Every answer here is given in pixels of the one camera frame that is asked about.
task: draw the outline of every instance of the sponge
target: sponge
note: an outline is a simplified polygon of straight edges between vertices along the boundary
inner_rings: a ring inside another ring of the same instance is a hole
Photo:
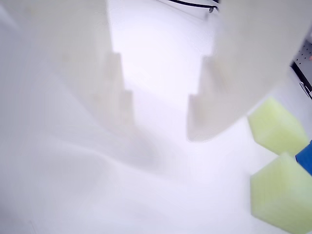
[[[275,99],[267,99],[249,116],[254,140],[280,155],[295,156],[309,144],[300,122]]]
[[[253,216],[292,234],[312,231],[312,176],[283,154],[251,177]]]

